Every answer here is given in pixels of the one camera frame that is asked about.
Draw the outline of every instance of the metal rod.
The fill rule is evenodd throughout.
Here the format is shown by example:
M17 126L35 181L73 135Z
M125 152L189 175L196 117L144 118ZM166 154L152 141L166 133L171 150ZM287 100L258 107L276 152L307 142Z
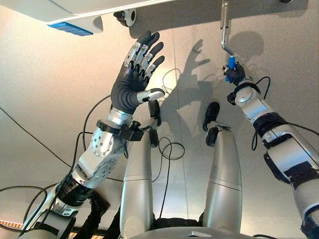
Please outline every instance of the metal rod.
M229 0L222 1L221 7L221 21L220 21L220 29L221 29L221 48L229 53L230 55L234 55L234 52L226 46L227 42L227 29L229 28Z

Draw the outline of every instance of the black robotic glove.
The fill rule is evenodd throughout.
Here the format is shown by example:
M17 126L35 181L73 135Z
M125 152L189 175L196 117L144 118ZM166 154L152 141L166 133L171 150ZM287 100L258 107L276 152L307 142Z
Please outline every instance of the black robotic glove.
M159 37L158 32L151 35L151 32L147 31L131 47L112 87L113 108L132 115L138 105L165 95L165 92L159 88L145 91L153 72L164 61L164 56L161 56L150 65L164 46L160 42L149 51Z
M229 82L233 83L235 86L238 86L246 76L244 68L238 62L235 64L235 69L226 68L226 66L224 67L224 75L227 76Z

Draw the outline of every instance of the robotic arm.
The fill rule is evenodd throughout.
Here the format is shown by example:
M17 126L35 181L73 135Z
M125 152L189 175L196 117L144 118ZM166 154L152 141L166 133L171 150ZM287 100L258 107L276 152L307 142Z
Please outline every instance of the robotic arm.
M164 61L161 56L152 64L163 48L158 32L144 33L131 47L111 91L112 108L106 120L99 120L90 146L80 156L72 171L54 187L43 206L23 224L26 232L21 239L68 237L75 224L75 215L93 189L115 168L120 156L127 157L127 141L139 141L143 132L132 121L138 105L164 96L162 89L145 91L155 69Z
M319 155L287 121L261 99L259 88L245 77L244 69L223 66L236 88L227 100L238 105L263 141L265 162L274 176L291 184L302 218L301 230L310 239L319 235Z

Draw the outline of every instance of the white wall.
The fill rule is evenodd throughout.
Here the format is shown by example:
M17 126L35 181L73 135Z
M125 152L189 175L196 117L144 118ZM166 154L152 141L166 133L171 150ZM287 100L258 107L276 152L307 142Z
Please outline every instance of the white wall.
M286 120L318 130L318 1L295 0L290 6L280 5L277 0L234 2L229 45L251 76L272 77L267 100ZM212 152L205 145L201 124L208 103L214 99L221 103L219 120L233 127L237 140L243 181L242 233L304 238L290 187L272 176L263 161L265 150L260 141L257 150L251 152L253 130L240 109L226 102L233 86L223 82L220 70L226 59L219 45L220 3L181 0L139 10L130 31L112 15L106 15L103 33L77 37L0 6L0 106L70 163L75 137L87 112L110 92L123 58L135 41L130 34L136 37L146 28L159 30L166 60L152 77L151 86L160 87L164 74L171 69L183 73L180 77L178 71L172 71L164 78L169 88L176 87L177 80L179 83L161 109L163 126L159 133L186 147L184 158L171 167L164 216L197 219L203 210ZM190 54L201 39L202 52L198 56ZM194 62L204 59L210 61L201 66ZM106 101L92 114L89 130L94 130L97 119L106 116L109 106ZM147 106L138 109L136 118L145 116ZM67 173L64 164L2 113L0 132L1 188L17 184L46 186ZM319 148L315 135L300 132ZM152 154L155 175L159 154ZM157 217L165 162L162 170L154 185ZM32 195L30 191L1 193L0 218L20 221ZM86 207L79 224L88 212ZM107 227L110 220L104 217L102 226Z

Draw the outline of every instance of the wire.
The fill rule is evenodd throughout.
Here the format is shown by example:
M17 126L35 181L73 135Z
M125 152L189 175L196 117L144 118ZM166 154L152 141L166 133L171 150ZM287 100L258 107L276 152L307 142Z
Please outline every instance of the wire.
M184 156L184 154L185 154L185 147L184 147L181 143L178 143L178 142L173 142L173 143L172 143L172 142L170 142L168 145L166 145L166 146L164 147L164 150L165 150L169 145L177 144L177 145L179 145L179 146L182 147L183 153L182 153L181 156L178 156L178 157L176 157L176 158L169 158L168 156L166 156L166 155L163 153L164 150L161 150L161 149L160 149L160 141L161 141L163 138L166 138L167 140L169 140L167 137L162 137L162 138L160 138L160 140L159 140L159 151L160 151L160 154L161 154L161 157L160 157L160 167L159 167L159 173L157 174L156 178L155 178L154 180L152 180L152 183L155 182L155 181L159 178L159 176L160 176L161 167L162 167L162 163L163 163L163 157L164 157L164 158L167 158L167 159L169 159L169 160L178 160L178 159L182 158L182 157Z
M163 139L168 140L168 141L169 141L169 144L167 144L167 145L163 148L163 150L161 150L161 149L160 149L160 142L161 142ZM183 148L183 153L182 153L182 155L179 156L179 157L171 158L172 145L174 145L174 144L177 144L177 145L181 146L181 147ZM170 147L170 149L169 149L169 155L168 155L168 156L164 155L164 151L165 151L165 149L166 149L167 147ZM162 215L162 212L163 212L163 208L164 208L166 193L167 193L167 187L168 187L170 162L171 162L172 160L174 161L174 160L178 160L178 159L182 158L182 157L184 156L184 154L185 154L185 148L184 148L184 146L183 146L181 143L178 143L178 142L173 142L173 143L172 143L169 138L167 138L167 137L162 137L162 138L159 140L159 151L160 151L160 153L161 153L159 174L157 175L157 177L156 177L152 182L155 182L155 181L159 178L159 176L160 176L160 171L161 171L161 166L162 166L163 157L168 159L168 170L167 170L166 186L165 186L165 192L164 192L163 203L162 203L162 205L161 205L160 214L159 214L159 218L161 218L161 215Z
M166 145L166 146L164 147L163 151L164 151L167 147L169 147L169 146L170 146L170 149L169 149L169 156L168 156L167 180L166 180L166 186L165 186L164 198L163 198L163 203L162 203L162 205L161 205L159 218L161 218L161 214L162 214L162 212L163 212L164 203L165 203L165 197L166 197L167 186L168 186L168 178L169 178L169 168L170 168L171 148L172 148L172 146L171 146L171 145L172 145L172 143L171 143L170 139L169 139L169 138L167 138L167 137L163 137L163 138L166 138L166 139L169 141L169 144L168 144L168 145Z
M104 100L106 100L107 98L109 98L111 95L105 96L103 99L101 99L98 103L96 103L93 108L91 108L91 110L89 111L88 115L86 116L85 120L84 120L84 125L83 125L83 135L82 135L82 143L83 143L83 148L84 151L86 150L86 145L85 145L85 128L86 128L86 123L88 122L88 119L91 115L91 113L93 112L93 110L100 104L102 103Z
M259 81L257 81L255 83L255 85L258 85L261 81L265 80L265 79L268 79L268 85L267 85L267 88L266 88L266 91L265 91L265 94L264 94L264 100L266 99L266 96L268 94L268 91L269 91L269 88L270 88L270 84L271 84L271 78L269 76L264 76L262 77ZM258 144L258 141L257 141L257 131L255 130L255 133L254 133L254 136L253 136L253 139L251 141L251 150L252 151L255 151L256 148L257 148L257 144Z
M268 79L268 85L267 85L267 88L266 88L266 91L265 91L265 94L264 94L264 100L266 99L266 96L267 96L267 93L269 91L269 87L270 87L270 84L271 84L271 79L269 76L264 76L263 78L261 78L259 81L257 81L255 83L255 85L259 84L261 81L263 81L264 79Z
M253 140L251 141L251 150L255 151L257 148L257 131L255 131Z
M45 188L43 188L43 189L44 189L44 190L47 190L47 189L49 189L49 188L52 188L52 187L55 186L55 185L57 185L57 183L51 184L51 185L49 185L49 186L47 186L47 187L45 187ZM41 192L38 192L38 193L36 194L36 196L35 196L35 197L32 199L32 201L30 202L30 204L29 204L29 206L28 206L28 208L26 209L26 212L25 212L25 214L24 214L23 223L25 222L26 218L28 217L29 211L30 211L30 209L31 209L31 207L32 207L32 205L33 205L33 203L34 203L34 201L37 199L37 197L38 197L41 193L42 193L42 191L41 191Z
M76 154L77 154L77 149L78 149L79 138L80 138L80 135L81 135L82 133L83 133L83 132L80 132L80 133L78 134L78 136L76 137L72 166L71 166L71 168L70 168L68 174L66 175L66 177L62 180L61 185L63 185L63 184L65 183L66 179L67 179L67 178L71 175L71 173L72 173L72 170L73 170L74 165L75 165L75 160L76 160ZM48 217L48 215L49 215L49 213L50 213L50 210L51 210L53 204L55 203L55 200L56 200L57 196L59 195L59 193L61 192L61 190L62 190L62 187L60 187L60 188L58 189L58 191L56 192L56 194L55 194L55 196L54 196L54 198L53 198L53 200L52 200L52 202L51 202L51 204L50 204L50 206L49 206L49 208L48 208L48 210L47 210L47 212L46 212L46 214L45 214L45 216L44 216L44 218L43 218L43 220L42 220L42 222L41 222L40 225L38 226L39 228L44 224L44 222L45 222L46 218Z
M264 79L268 79L268 85L267 85L267 88L266 88L266 91L265 91L265 94L264 94L264 100L266 99L266 96L267 96L267 93L269 91L269 87L270 87L270 83L271 83L271 78L269 76L264 76L263 78L261 78L259 81L257 81L255 83L255 85L257 85L258 83L260 83L262 80ZM284 123L284 124L290 124L292 126L295 126L295 127L299 127L299 128L302 128L302 129L305 129L305 130L308 130L316 135L319 136L319 132L311 129L311 128L307 128L307 127L304 127L302 125L299 125L299 124L296 124L296 123L291 123L291 122L286 122L286 121L281 121L281 123ZM255 151L257 148L257 132L255 131L254 133L254 136L253 136L253 140L251 142L251 150L252 151Z
M299 124L296 124L296 123L290 123L290 122L286 122L286 121L285 121L284 123L290 124L290 125L292 125L292 126L296 126L296 127L299 127L299 128L305 129L305 130L308 130L308 131L310 131L311 133L314 133L314 134L316 134L316 135L319 136L319 132L314 131L314 130L311 129L311 128L307 128L307 127L304 127L304 126L302 126L302 125L299 125Z
M37 139L33 134L31 134L29 131L27 131L25 128L23 128L17 121L15 121L14 118L12 118L4 109L0 107L0 110L2 110L13 122L16 123L17 126L19 126L24 132L29 134L32 138L34 138L39 144L41 144L43 147L45 147L50 153L52 153L57 159L59 159L62 163L65 165L71 167L68 163L66 163L63 159L61 159L58 155L56 155L51 149L49 149L44 143L42 143L39 139Z
M44 188L37 187L37 186L25 186L25 185L11 186L11 187L2 188L2 189L0 189L0 192L6 191L6 190L9 190L9 189L21 189L21 188L37 189L37 190L40 190L41 192L44 193L44 198L43 198L41 204L40 204L39 207L35 210L34 214L33 214L32 217L30 218L29 222L24 226L24 229L23 229L23 230L8 228L8 227L6 227L6 226L0 224L0 228L6 229L6 230L11 231L11 232L23 234L23 233L26 232L26 228L29 226L29 223L31 222L31 220L33 220L33 218L35 217L35 215L38 213L38 211L39 211L39 210L41 209L41 207L43 206L43 204L44 204L44 202L45 202L45 200L46 200L46 198L47 198L47 196L48 196L48 193L47 193L47 191L46 191Z
M268 235L263 235L263 234L257 234L253 236L254 238L268 238L268 239L277 239Z

